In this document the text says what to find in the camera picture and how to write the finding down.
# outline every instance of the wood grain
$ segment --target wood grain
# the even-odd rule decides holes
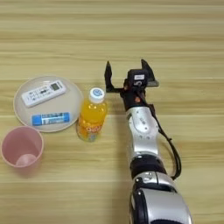
[[[84,95],[149,61],[160,88],[147,99],[183,162],[177,186],[197,224],[224,223],[224,2],[222,0],[0,1],[0,139],[21,125],[13,96],[21,84],[56,74]],[[129,133],[123,103],[108,94],[108,117],[95,143],[71,127],[44,134],[39,173],[23,179],[0,160],[0,223],[129,222]],[[159,139],[164,163],[172,160]]]

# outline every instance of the plastic bottle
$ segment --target plastic bottle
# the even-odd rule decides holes
[[[104,96],[102,89],[94,87],[90,90],[88,99],[82,104],[77,133],[84,141],[93,142],[102,129],[108,112]]]

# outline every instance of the round plate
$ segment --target round plate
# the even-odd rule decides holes
[[[49,101],[45,101],[32,108],[27,108],[22,100],[22,93],[39,88],[50,82],[60,80],[66,86],[66,92]],[[70,122],[55,123],[49,125],[35,126],[36,130],[43,132],[54,132],[68,128],[79,117],[83,95],[76,85],[71,81],[56,76],[43,76],[32,80],[28,80],[17,91],[13,108],[18,120],[27,126],[32,126],[32,116],[44,115],[51,113],[70,113]]]

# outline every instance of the remote control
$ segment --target remote control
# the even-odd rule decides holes
[[[51,100],[58,95],[63,95],[66,91],[66,87],[63,85],[63,83],[60,80],[56,80],[43,87],[37,87],[23,93],[22,99],[24,101],[24,105],[27,108],[31,108],[40,104],[41,102]]]

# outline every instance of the plastic cup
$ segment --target plastic cup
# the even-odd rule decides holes
[[[24,126],[10,131],[2,143],[2,157],[6,164],[23,176],[37,170],[44,149],[42,136],[34,128]]]

